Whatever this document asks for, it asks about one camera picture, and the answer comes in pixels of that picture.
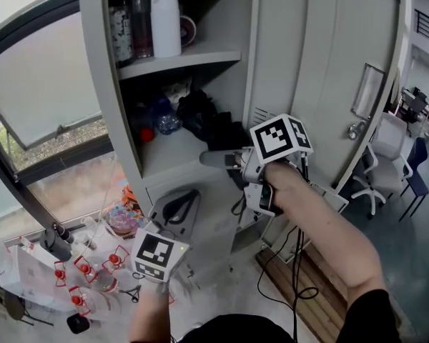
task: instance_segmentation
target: door handle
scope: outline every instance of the door handle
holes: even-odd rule
[[[364,131],[365,121],[360,121],[359,123],[354,123],[348,126],[348,138],[352,141],[356,140],[359,135]]]

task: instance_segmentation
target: red cap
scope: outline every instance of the red cap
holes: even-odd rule
[[[72,296],[71,297],[71,302],[73,302],[77,306],[83,305],[83,299],[81,297],[79,297],[79,296]]]
[[[59,279],[64,279],[65,278],[65,272],[61,271],[61,270],[56,270],[54,271],[54,274],[56,275],[57,278]]]
[[[108,259],[113,264],[119,263],[119,257],[116,254],[110,254]]]
[[[91,271],[91,269],[87,264],[82,264],[80,269],[81,269],[81,272],[83,272],[84,274],[88,274]]]
[[[140,139],[143,142],[150,142],[152,141],[154,138],[154,132],[152,131],[152,129],[149,129],[147,127],[140,129]]]

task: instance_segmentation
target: person's forearm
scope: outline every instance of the person's forearm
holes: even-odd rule
[[[348,290],[354,292],[352,301],[358,297],[355,288],[362,284],[373,282],[376,288],[384,288],[378,253],[361,231],[306,184],[294,182],[283,197],[284,213],[309,236]]]
[[[169,343],[169,295],[142,289],[129,328],[130,342]]]

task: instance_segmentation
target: black shirt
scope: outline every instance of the black shirt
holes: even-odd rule
[[[192,330],[182,340],[182,343],[195,342],[294,341],[282,327],[265,317],[233,314],[215,317],[202,327]],[[370,291],[354,301],[337,339],[337,343],[346,342],[400,343],[393,309],[386,291],[380,289]]]

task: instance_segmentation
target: black and white marker cube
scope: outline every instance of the black and white marker cube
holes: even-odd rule
[[[281,114],[252,127],[250,133],[261,164],[296,151],[313,152],[303,123],[288,114]]]
[[[131,254],[134,272],[154,282],[167,282],[188,249],[188,244],[138,229]]]

